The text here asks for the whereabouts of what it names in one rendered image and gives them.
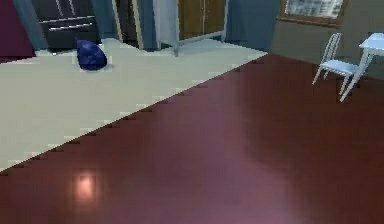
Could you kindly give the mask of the dark blue bag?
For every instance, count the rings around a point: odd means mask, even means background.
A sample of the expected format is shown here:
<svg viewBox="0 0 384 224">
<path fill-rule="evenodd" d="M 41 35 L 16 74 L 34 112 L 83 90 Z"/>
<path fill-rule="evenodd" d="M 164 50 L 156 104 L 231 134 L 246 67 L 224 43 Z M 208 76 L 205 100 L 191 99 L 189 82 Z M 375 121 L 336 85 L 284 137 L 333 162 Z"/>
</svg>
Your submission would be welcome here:
<svg viewBox="0 0 384 224">
<path fill-rule="evenodd" d="M 88 40 L 76 40 L 77 60 L 81 69 L 97 71 L 104 68 L 108 61 L 103 50 L 94 42 Z"/>
</svg>

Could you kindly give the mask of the white chair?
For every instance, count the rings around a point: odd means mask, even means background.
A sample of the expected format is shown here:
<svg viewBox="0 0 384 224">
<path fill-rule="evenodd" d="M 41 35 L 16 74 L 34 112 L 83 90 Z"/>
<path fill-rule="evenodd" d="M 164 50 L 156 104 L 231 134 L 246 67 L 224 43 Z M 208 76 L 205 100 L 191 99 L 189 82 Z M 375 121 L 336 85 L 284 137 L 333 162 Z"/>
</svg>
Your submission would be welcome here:
<svg viewBox="0 0 384 224">
<path fill-rule="evenodd" d="M 319 64 L 318 70 L 314 76 L 312 84 L 315 84 L 322 71 L 324 71 L 323 78 L 326 79 L 329 72 L 335 73 L 343 77 L 343 82 L 339 91 L 342 94 L 345 91 L 346 85 L 350 78 L 357 71 L 358 66 L 352 63 L 344 62 L 336 58 L 336 53 L 341 40 L 341 33 L 333 33 L 325 47 L 322 60 Z"/>
</svg>

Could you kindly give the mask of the black fridge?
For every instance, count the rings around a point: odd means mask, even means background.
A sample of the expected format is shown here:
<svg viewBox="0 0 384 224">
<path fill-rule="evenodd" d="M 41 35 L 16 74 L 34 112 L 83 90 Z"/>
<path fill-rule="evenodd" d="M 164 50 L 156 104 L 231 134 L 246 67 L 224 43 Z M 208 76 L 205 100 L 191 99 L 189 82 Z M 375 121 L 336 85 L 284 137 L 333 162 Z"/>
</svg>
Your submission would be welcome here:
<svg viewBox="0 0 384 224">
<path fill-rule="evenodd" d="M 76 40 L 101 43 L 96 16 L 90 0 L 31 0 L 53 53 L 70 51 Z"/>
</svg>

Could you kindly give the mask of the white table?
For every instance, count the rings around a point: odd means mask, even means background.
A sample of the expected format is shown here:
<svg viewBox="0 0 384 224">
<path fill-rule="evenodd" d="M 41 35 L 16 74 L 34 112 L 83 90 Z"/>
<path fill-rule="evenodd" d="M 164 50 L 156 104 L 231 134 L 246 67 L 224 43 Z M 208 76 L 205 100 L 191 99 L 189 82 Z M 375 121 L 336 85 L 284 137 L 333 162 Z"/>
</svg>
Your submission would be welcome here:
<svg viewBox="0 0 384 224">
<path fill-rule="evenodd" d="M 354 73 L 347 89 L 343 92 L 340 101 L 343 102 L 353 87 L 361 79 L 369 64 L 375 56 L 384 57 L 384 33 L 373 33 L 364 40 L 359 47 L 363 50 L 357 71 Z"/>
</svg>

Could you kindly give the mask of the brown cupboard with white frame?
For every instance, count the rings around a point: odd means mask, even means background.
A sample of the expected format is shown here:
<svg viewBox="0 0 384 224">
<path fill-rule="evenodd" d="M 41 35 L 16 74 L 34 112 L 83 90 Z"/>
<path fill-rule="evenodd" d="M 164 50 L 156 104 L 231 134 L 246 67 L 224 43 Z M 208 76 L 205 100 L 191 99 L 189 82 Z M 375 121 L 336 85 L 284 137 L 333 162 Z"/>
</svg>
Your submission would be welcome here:
<svg viewBox="0 0 384 224">
<path fill-rule="evenodd" d="M 156 47 L 170 46 L 178 56 L 182 45 L 226 39 L 230 0 L 152 0 Z"/>
</svg>

